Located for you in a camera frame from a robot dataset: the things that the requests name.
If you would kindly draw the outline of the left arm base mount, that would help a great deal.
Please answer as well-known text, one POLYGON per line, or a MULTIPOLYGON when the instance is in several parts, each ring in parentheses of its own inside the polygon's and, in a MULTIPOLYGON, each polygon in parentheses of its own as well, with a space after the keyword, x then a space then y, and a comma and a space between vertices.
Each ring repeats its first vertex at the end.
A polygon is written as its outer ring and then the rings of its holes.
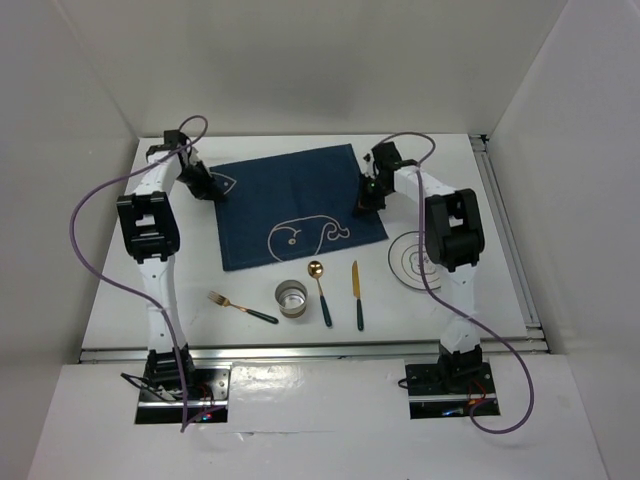
MULTIPOLYGON (((181 424, 183 410, 182 391, 176 387, 152 387, 142 376, 122 372, 120 377, 138 390, 135 415, 137 425, 181 424)), ((228 399, 231 367, 198 368, 188 387, 187 419, 193 424, 222 424, 228 421, 228 399)))

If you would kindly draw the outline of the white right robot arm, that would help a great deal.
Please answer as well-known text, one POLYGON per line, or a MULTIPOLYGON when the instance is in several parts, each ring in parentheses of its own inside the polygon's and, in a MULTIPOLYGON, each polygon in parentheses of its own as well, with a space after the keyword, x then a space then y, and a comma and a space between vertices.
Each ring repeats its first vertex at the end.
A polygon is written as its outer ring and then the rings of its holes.
POLYGON ((435 371, 422 380, 448 392, 460 391, 482 368, 483 354, 476 313, 474 277, 485 248, 477 196, 424 173, 416 160, 404 160, 395 143, 376 144, 365 157, 367 171, 359 175, 355 217, 386 207, 386 197, 400 193, 419 207, 418 262, 428 260, 440 278, 435 293, 424 280, 426 292, 449 311, 439 340, 435 371))

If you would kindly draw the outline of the blue whale placemat cloth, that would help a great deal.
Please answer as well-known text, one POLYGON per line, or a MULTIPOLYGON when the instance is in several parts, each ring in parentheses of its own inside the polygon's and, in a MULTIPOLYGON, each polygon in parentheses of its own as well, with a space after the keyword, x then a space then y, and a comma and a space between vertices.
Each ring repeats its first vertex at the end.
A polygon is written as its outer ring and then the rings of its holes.
POLYGON ((378 214, 356 217, 360 166, 350 144, 210 168, 226 272, 384 241, 378 214))

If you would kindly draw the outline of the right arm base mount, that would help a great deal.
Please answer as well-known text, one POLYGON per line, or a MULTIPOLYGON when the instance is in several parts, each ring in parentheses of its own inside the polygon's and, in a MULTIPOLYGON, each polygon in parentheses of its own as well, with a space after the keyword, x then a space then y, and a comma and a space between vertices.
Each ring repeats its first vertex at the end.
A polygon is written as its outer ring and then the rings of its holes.
POLYGON ((412 420, 499 416, 500 407, 490 363, 483 360, 475 371, 446 376, 441 360, 408 363, 397 386, 407 392, 412 420))

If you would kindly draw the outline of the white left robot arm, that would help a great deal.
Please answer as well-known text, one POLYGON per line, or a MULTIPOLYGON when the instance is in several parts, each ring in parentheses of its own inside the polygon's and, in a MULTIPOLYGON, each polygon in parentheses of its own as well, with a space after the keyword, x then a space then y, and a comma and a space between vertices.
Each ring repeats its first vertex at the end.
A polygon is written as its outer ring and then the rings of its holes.
POLYGON ((174 269, 181 240, 169 194, 181 182, 197 200, 225 199, 224 190, 189 143, 183 132, 165 131, 163 142, 147 150, 151 168, 132 193, 116 202, 125 249, 143 279, 149 322, 143 379, 176 399, 193 394, 198 376, 178 315, 174 269))

